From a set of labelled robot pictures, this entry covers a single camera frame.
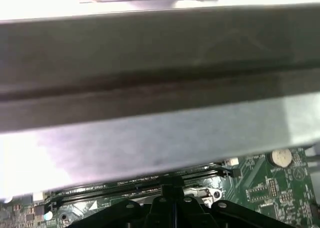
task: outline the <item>electronic component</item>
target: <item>electronic component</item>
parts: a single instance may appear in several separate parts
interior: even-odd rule
[[[44,205],[35,206],[34,213],[36,216],[43,216],[45,214],[45,206]]]
[[[26,216],[25,216],[25,221],[26,222],[31,222],[31,221],[33,221],[35,219],[35,215],[34,214],[27,214]]]
[[[43,216],[45,221],[50,221],[53,217],[54,217],[54,214],[51,211],[45,213]]]
[[[34,203],[43,202],[45,200],[44,193],[42,191],[34,192],[32,194],[32,199]]]
[[[315,219],[320,219],[320,207],[319,205],[312,203],[310,204],[310,210],[311,210],[311,214],[312,217]]]
[[[239,165],[239,159],[238,159],[238,157],[231,158],[231,159],[227,159],[227,160],[225,160],[225,164],[226,164],[227,166],[236,166],[236,165]]]
[[[31,195],[25,195],[21,198],[22,205],[30,205],[31,203],[32,203],[32,196]]]
[[[276,181],[274,179],[269,179],[268,185],[269,185],[270,195],[272,197],[276,197],[278,195]]]
[[[287,168],[293,157],[289,149],[279,149],[268,154],[267,159],[275,167]]]

